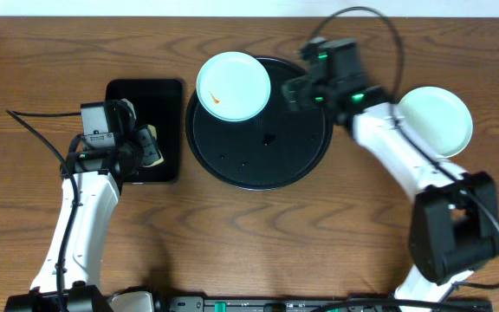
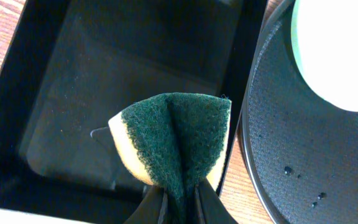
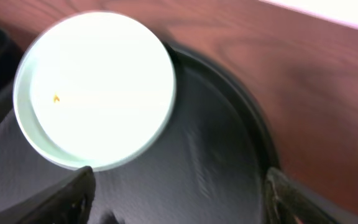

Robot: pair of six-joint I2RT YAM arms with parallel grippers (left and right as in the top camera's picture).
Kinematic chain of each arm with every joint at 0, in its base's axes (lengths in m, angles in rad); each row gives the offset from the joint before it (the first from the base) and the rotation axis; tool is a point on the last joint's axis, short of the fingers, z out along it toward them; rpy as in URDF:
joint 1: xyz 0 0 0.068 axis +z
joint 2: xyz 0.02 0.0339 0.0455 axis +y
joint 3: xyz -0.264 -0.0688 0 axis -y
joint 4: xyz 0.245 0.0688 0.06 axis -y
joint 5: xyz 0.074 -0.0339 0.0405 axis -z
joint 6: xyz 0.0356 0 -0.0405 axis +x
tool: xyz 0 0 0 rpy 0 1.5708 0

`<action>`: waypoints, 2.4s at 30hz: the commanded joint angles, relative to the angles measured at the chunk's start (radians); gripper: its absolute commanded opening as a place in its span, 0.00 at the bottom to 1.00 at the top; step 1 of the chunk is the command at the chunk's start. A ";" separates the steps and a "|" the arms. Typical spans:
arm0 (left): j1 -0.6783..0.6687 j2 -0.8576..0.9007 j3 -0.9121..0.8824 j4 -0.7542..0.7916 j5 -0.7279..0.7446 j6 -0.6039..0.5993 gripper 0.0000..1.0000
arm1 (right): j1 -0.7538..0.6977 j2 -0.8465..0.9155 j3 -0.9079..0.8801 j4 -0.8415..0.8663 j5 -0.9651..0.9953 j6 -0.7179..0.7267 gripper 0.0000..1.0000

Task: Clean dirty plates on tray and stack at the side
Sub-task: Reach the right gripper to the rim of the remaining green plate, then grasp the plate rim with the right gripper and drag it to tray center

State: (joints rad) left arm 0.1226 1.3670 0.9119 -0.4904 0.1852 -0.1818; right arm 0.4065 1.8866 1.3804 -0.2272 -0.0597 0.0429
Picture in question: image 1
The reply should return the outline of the yellow green sponge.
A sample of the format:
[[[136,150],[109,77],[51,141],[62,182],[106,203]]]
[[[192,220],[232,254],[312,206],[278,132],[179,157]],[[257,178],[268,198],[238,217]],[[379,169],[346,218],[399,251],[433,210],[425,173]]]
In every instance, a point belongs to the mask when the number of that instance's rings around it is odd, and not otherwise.
[[[145,125],[142,133],[142,146],[144,149],[143,167],[157,166],[164,161],[157,143],[157,130],[155,126]]]

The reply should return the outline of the light blue plate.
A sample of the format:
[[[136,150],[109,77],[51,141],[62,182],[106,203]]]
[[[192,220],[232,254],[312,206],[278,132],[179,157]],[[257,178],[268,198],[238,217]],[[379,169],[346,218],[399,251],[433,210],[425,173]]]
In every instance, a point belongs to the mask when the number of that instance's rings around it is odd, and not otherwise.
[[[446,158],[470,143],[473,120],[465,103],[451,91],[421,87],[408,92],[398,104],[407,124]]]
[[[267,105],[271,81],[266,68],[252,55],[223,52],[212,56],[198,72],[196,95],[212,116],[241,122]]]

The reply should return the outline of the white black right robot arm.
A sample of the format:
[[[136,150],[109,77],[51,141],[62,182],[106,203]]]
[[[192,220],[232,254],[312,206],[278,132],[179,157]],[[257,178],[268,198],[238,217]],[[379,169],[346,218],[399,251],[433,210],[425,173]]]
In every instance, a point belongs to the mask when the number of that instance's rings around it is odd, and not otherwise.
[[[294,78],[282,85],[293,110],[322,108],[394,177],[412,202],[409,250],[413,265],[384,307],[452,311],[452,290],[499,256],[495,181],[471,174],[430,146],[385,90],[363,75]]]

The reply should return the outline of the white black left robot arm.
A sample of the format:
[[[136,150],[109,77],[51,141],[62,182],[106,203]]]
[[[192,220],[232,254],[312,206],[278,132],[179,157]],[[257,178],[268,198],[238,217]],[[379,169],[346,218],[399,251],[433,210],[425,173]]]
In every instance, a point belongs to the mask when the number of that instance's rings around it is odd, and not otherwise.
[[[146,290],[124,295],[114,304],[98,289],[107,229],[121,184],[107,169],[76,163],[104,159],[107,152],[90,150],[86,134],[71,141],[67,161],[75,174],[63,177],[62,209],[49,253],[29,293],[9,297],[6,311],[153,310],[152,295]]]

